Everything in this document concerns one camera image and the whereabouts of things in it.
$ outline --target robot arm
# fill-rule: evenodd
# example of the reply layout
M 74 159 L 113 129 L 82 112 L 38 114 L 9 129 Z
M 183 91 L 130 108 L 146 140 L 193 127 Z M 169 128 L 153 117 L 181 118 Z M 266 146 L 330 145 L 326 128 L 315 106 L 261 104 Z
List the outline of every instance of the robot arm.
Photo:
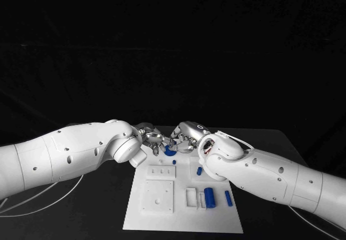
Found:
M 0 147 L 0 200 L 41 185 L 80 177 L 107 160 L 137 167 L 146 131 L 110 120 L 68 126 L 19 144 Z
M 198 141 L 199 163 L 214 179 L 228 179 L 260 198 L 309 211 L 346 229 L 346 179 L 250 145 L 244 150 L 234 137 L 221 131 L 208 133 L 195 122 L 182 122 L 179 128 L 182 138 Z

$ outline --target hole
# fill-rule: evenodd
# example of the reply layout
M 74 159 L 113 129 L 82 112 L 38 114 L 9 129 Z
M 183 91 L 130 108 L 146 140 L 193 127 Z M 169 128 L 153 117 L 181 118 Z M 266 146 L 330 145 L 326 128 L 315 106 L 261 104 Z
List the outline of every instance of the hole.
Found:
M 72 156 L 67 157 L 67 163 L 71 164 L 72 163 Z

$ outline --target black background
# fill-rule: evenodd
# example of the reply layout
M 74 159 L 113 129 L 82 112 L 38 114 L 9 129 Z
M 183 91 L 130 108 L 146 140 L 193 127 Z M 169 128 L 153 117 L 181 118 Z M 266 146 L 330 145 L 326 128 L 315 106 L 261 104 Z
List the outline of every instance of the black background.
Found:
M 22 2 L 2 7 L 0 144 L 69 123 L 279 129 L 346 177 L 346 4 Z

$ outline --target black table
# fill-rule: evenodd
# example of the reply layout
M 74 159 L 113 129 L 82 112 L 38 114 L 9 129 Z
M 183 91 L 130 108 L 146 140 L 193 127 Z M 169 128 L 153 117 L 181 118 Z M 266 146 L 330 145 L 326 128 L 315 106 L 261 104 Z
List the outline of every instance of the black table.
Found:
M 156 126 L 170 135 L 173 126 Z M 279 130 L 214 128 L 248 142 L 257 149 L 271 152 L 307 166 L 289 138 Z M 107 161 L 88 173 L 72 191 L 52 207 L 22 217 L 0 217 L 0 239 L 332 239 L 294 214 L 286 205 L 241 190 L 231 183 L 234 200 L 244 234 L 123 230 L 136 169 L 129 162 Z M 42 196 L 19 208 L 3 213 L 28 213 L 55 202 L 78 182 L 61 182 Z M 48 186 L 36 187 L 15 195 L 5 208 L 32 197 Z M 335 236 L 339 230 L 306 211 L 302 215 Z

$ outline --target blue object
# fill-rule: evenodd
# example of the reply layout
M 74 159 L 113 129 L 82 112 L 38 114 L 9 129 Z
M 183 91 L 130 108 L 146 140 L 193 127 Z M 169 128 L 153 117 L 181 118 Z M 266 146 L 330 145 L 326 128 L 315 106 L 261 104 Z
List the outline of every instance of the blue object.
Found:
M 201 174 L 202 174 L 202 167 L 198 168 L 196 174 L 201 176 Z
M 176 151 L 172 151 L 172 150 L 169 150 L 169 145 L 166 145 L 166 152 L 165 152 L 165 154 L 168 155 L 168 156 L 175 156 L 176 155 Z
M 211 187 L 204 189 L 204 196 L 205 196 L 205 205 L 206 208 L 214 209 L 217 207 L 215 204 L 215 192 Z
M 232 200 L 231 200 L 230 191 L 225 191 L 225 198 L 227 198 L 228 206 L 232 207 L 234 203 L 232 203 Z

